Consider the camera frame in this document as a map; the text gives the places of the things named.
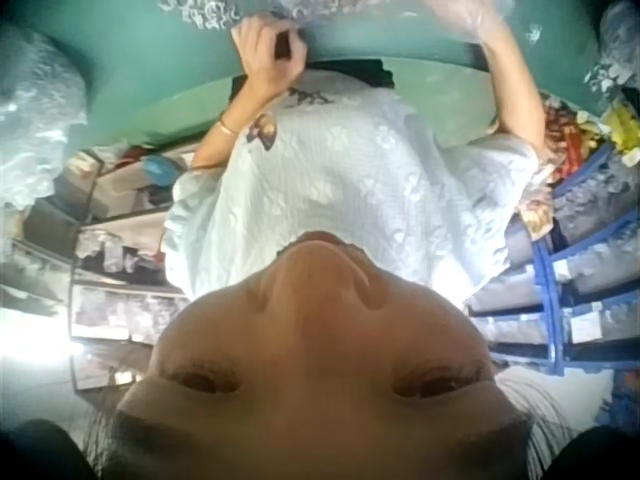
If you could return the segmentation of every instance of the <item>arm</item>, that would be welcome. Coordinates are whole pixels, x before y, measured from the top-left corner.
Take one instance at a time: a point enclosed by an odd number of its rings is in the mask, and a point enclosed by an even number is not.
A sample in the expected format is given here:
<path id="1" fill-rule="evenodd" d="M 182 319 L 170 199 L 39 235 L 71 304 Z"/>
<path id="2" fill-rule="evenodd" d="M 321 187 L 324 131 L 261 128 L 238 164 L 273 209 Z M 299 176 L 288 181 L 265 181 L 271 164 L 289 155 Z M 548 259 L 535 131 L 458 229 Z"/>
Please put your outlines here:
<path id="1" fill-rule="evenodd" d="M 538 89 L 509 26 L 500 21 L 482 43 L 493 81 L 499 131 L 545 149 L 545 115 Z"/>
<path id="2" fill-rule="evenodd" d="M 246 82 L 220 119 L 233 132 L 224 131 L 216 122 L 204 137 L 193 158 L 192 168 L 226 167 L 239 132 L 250 125 L 267 103 Z"/>
<path id="3" fill-rule="evenodd" d="M 291 57 L 276 59 L 276 41 L 284 32 L 288 32 Z M 291 21 L 256 15 L 244 19 L 231 34 L 247 81 L 200 144 L 193 168 L 226 166 L 239 133 L 304 71 L 307 47 Z"/>

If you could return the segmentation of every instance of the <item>eye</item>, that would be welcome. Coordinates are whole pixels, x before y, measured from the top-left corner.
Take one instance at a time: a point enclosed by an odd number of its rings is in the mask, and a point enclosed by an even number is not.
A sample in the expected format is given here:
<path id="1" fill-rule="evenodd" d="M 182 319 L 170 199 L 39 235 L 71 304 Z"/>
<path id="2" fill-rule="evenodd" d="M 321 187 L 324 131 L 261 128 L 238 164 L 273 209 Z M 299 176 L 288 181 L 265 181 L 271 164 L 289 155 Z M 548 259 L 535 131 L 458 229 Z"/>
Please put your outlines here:
<path id="1" fill-rule="evenodd" d="M 164 375 L 166 380 L 197 392 L 227 395 L 240 388 L 237 377 L 229 371 L 192 365 Z"/>
<path id="2" fill-rule="evenodd" d="M 414 369 L 395 382 L 393 392 L 403 398 L 438 397 L 479 382 L 483 378 L 482 372 L 482 368 L 466 373 L 433 369 L 420 373 Z"/>

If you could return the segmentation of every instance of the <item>gold bracelet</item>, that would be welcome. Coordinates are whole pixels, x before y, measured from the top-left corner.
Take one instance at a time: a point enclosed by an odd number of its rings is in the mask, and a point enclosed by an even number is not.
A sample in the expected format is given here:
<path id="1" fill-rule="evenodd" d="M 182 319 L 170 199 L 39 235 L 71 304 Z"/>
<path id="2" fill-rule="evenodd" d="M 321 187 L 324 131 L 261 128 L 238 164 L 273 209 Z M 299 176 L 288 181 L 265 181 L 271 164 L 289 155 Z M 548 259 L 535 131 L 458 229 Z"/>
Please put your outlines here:
<path id="1" fill-rule="evenodd" d="M 240 132 L 234 132 L 233 130 L 231 130 L 229 127 L 225 125 L 224 121 L 222 120 L 222 117 L 218 119 L 218 124 L 220 125 L 220 130 L 222 130 L 222 133 L 225 133 L 231 137 L 236 137 L 236 138 L 240 136 Z"/>

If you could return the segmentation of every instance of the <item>blue shelf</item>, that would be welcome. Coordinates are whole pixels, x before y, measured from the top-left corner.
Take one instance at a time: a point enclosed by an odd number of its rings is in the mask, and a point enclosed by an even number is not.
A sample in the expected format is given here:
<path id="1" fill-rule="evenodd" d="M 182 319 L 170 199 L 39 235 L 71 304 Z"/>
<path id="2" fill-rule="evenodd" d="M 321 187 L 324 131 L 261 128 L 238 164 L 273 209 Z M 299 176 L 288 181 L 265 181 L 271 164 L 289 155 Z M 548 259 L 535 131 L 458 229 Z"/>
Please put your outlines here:
<path id="1" fill-rule="evenodd" d="M 481 316 L 471 316 L 472 319 L 477 321 L 486 321 L 486 322 L 495 322 L 495 323 L 503 323 L 503 322 L 528 322 L 533 320 L 544 320 L 544 312 L 534 312 L 534 313 L 519 313 L 512 315 L 486 315 L 483 314 Z"/>
<path id="2" fill-rule="evenodd" d="M 591 158 L 582 165 L 577 172 L 567 178 L 553 191 L 553 198 L 560 198 L 576 185 L 580 185 L 588 179 L 595 171 L 600 168 L 614 152 L 614 146 L 611 143 L 605 143 L 600 149 L 591 155 Z"/>
<path id="3" fill-rule="evenodd" d="M 603 145 L 587 163 L 555 189 L 554 199 L 562 197 L 590 178 L 613 153 L 612 144 Z M 572 291 L 571 285 L 560 288 L 554 270 L 554 263 L 607 241 L 628 224 L 639 220 L 640 209 L 633 208 L 602 230 L 571 246 L 567 246 L 566 239 L 556 223 L 550 235 L 534 242 L 532 244 L 533 268 L 535 283 L 542 287 L 542 305 L 502 312 L 473 312 L 472 318 L 477 321 L 496 323 L 544 321 L 548 343 L 546 345 L 492 343 L 490 344 L 492 358 L 496 361 L 538 365 L 554 375 L 563 375 L 565 368 L 581 368 L 589 371 L 640 369 L 640 337 L 571 344 L 565 343 L 564 325 L 565 315 L 577 317 L 594 311 L 609 310 L 618 305 L 639 304 L 640 281 L 636 280 L 589 295 L 577 295 Z M 520 227 L 521 225 L 514 225 L 512 231 L 517 232 Z M 565 246 L 566 248 L 552 252 L 551 245 L 558 249 Z"/>
<path id="4" fill-rule="evenodd" d="M 597 312 L 601 310 L 609 310 L 618 305 L 626 305 L 629 303 L 640 302 L 640 290 L 633 292 L 623 293 L 614 297 L 604 298 L 599 302 L 584 303 L 575 307 L 567 307 L 563 310 L 571 310 L 573 316 L 580 317 L 591 312 Z"/>
<path id="5" fill-rule="evenodd" d="M 550 362 L 546 358 L 540 357 L 522 357 L 519 355 L 509 355 L 506 353 L 491 352 L 491 358 L 496 362 L 509 362 L 509 363 L 533 363 L 543 367 L 548 367 Z"/>
<path id="6" fill-rule="evenodd" d="M 621 362 L 584 362 L 571 361 L 564 362 L 567 368 L 580 368 L 586 371 L 602 371 L 602 370 L 640 370 L 640 360 L 638 361 L 621 361 Z"/>
<path id="7" fill-rule="evenodd" d="M 585 250 L 587 250 L 589 247 L 592 247 L 593 245 L 597 245 L 599 243 L 606 241 L 608 238 L 611 237 L 611 235 L 616 233 L 618 230 L 622 229 L 628 223 L 638 221 L 639 219 L 640 219 L 639 210 L 638 208 L 634 208 L 625 216 L 623 216 L 622 218 L 619 218 L 618 220 L 616 220 L 609 226 L 603 228 L 599 232 L 594 233 L 590 237 L 585 238 L 581 242 L 578 242 L 569 248 L 566 248 L 557 253 L 554 253 L 553 255 L 551 255 L 551 261 L 555 263 L 560 260 L 565 260 L 569 257 L 573 257 L 578 253 L 582 253 Z"/>

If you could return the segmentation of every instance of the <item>white blouse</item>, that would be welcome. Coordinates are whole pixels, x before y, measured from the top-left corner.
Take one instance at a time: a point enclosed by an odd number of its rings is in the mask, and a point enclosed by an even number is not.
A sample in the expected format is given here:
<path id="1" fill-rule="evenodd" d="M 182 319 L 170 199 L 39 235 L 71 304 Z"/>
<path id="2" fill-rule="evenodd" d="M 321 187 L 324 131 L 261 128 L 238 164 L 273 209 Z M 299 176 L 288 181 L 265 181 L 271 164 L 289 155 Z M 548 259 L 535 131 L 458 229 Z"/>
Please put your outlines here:
<path id="1" fill-rule="evenodd" d="M 442 149 L 395 92 L 326 71 L 306 72 L 269 113 L 272 145 L 245 129 L 226 170 L 174 187 L 163 251 L 190 298 L 242 281 L 310 231 L 455 304 L 508 267 L 504 232 L 537 168 L 523 140 Z"/>

